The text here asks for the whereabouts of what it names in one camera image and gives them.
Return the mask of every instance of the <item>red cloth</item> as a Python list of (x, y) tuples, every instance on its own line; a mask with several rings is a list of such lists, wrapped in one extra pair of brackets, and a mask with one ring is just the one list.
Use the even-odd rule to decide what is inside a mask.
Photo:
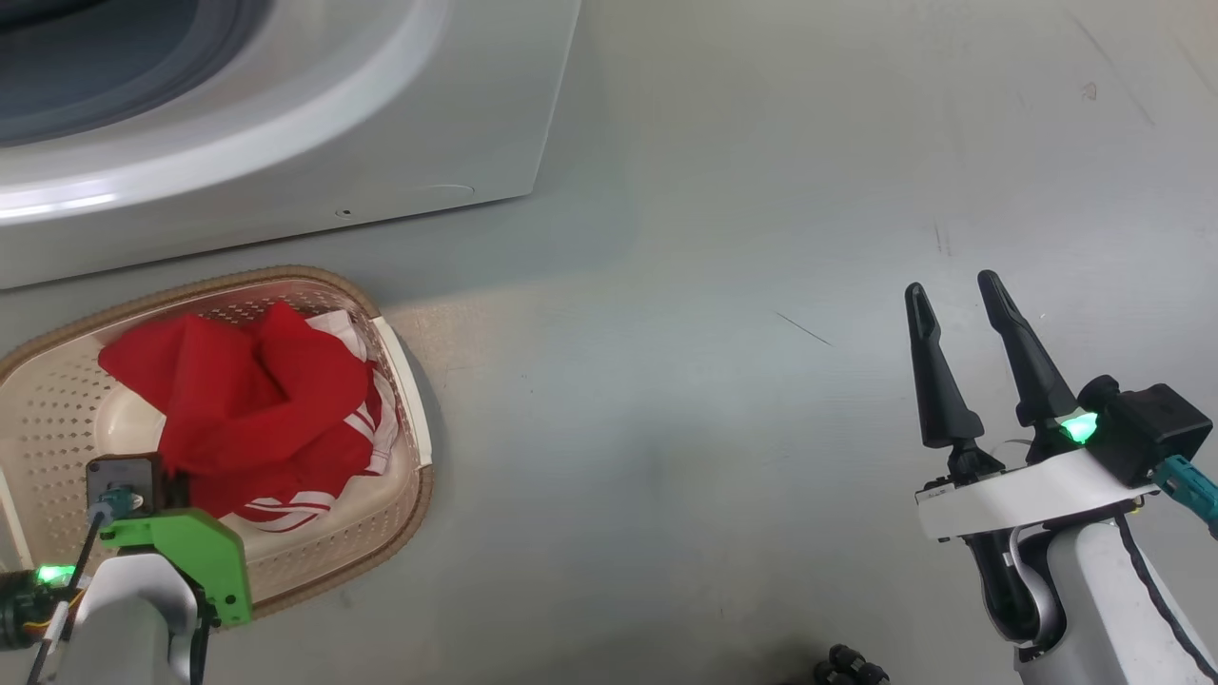
[(97, 363), (166, 414), (164, 466), (191, 474), (191, 503), (214, 517), (302, 490), (337, 496), (368, 467), (370, 445), (345, 419), (376, 395), (370, 364), (284, 302), (244, 328), (147, 323)]

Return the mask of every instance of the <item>floor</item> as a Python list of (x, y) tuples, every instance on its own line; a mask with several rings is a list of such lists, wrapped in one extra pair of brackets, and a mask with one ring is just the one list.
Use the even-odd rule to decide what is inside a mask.
[[(213, 683), (765, 685), (844, 641), (899, 684), (1013, 684), (966, 548), (915, 518), (946, 455), (901, 291), (985, 445), (1026, 434), (982, 268), (1075, 390), (1218, 413), (1216, 84), (1205, 0), (586, 0), (532, 196), (4, 293), (0, 347), (278, 263), (406, 340), (426, 523), (217, 636)], [(1218, 546), (1162, 500), (1135, 525), (1218, 644)]]

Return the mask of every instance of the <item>green bracket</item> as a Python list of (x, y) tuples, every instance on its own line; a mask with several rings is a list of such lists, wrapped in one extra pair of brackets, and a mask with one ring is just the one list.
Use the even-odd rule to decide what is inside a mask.
[(99, 539), (110, 548), (153, 547), (203, 589), (222, 625), (253, 620), (241, 538), (202, 509), (116, 520)]

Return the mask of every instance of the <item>plastic basket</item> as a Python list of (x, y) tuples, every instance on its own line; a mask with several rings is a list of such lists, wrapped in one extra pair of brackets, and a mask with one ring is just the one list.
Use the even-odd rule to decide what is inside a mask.
[[(286, 301), (303, 314), (346, 310), (393, 384), (401, 430), (384, 475), (354, 478), (334, 508), (291, 533), (223, 520), (245, 541), (255, 617), (345, 583), (389, 559), (431, 501), (431, 439), (392, 328), (354, 285), (278, 267), (151, 295), (49, 333), (0, 361), (0, 506), (23, 568), (73, 563), (86, 531), (84, 467), (106, 453), (156, 450), (163, 417), (97, 366), (97, 352), (147, 321), (196, 313), (253, 321)], [(90, 568), (111, 552), (95, 547)]]

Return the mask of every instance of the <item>blue cable connector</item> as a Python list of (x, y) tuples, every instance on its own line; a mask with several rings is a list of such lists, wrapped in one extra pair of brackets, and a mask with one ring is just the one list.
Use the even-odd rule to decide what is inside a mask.
[(1201, 517), (1209, 535), (1218, 539), (1218, 485), (1179, 455), (1168, 457), (1151, 477), (1173, 500)]

